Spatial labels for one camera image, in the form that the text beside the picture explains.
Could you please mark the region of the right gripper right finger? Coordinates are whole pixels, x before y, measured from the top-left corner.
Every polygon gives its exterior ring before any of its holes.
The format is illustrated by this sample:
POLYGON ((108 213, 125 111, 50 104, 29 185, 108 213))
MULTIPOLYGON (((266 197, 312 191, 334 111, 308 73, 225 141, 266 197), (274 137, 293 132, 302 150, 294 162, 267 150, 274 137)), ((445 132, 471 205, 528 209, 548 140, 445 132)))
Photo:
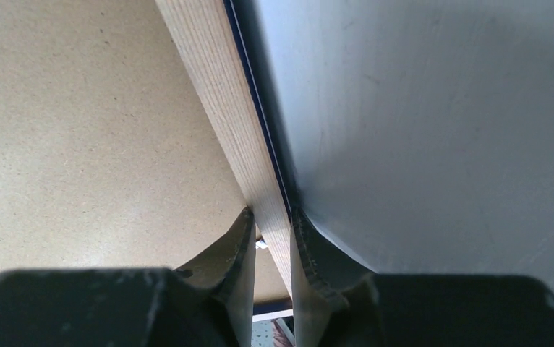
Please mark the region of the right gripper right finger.
POLYGON ((374 273, 291 212, 298 346, 554 346, 554 293, 522 275, 374 273))

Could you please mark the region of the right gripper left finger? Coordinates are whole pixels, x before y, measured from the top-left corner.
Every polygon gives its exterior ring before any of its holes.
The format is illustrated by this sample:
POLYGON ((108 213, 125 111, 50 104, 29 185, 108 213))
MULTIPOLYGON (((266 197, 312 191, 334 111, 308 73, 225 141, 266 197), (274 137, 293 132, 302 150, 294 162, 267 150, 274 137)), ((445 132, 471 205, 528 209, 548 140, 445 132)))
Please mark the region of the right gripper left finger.
POLYGON ((0 273, 0 346, 249 346, 255 219, 176 269, 0 273))

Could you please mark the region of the blue wooden photo frame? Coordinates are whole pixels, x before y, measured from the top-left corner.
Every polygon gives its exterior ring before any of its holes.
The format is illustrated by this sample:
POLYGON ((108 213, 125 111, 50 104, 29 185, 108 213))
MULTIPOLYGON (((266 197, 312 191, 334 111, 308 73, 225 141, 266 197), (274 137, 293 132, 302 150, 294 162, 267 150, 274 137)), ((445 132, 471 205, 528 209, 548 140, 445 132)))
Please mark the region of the blue wooden photo frame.
POLYGON ((291 224, 231 1, 157 1, 279 275, 292 292, 291 224))

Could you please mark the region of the brown frame backing board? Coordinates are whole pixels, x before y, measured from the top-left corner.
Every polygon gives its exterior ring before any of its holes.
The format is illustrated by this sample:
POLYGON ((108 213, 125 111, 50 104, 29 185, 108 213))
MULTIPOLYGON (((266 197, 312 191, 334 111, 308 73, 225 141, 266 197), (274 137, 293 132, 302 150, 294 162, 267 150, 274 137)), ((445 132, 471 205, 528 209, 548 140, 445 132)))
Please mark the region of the brown frame backing board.
POLYGON ((0 1, 0 272, 178 267, 248 206, 156 3, 0 1))

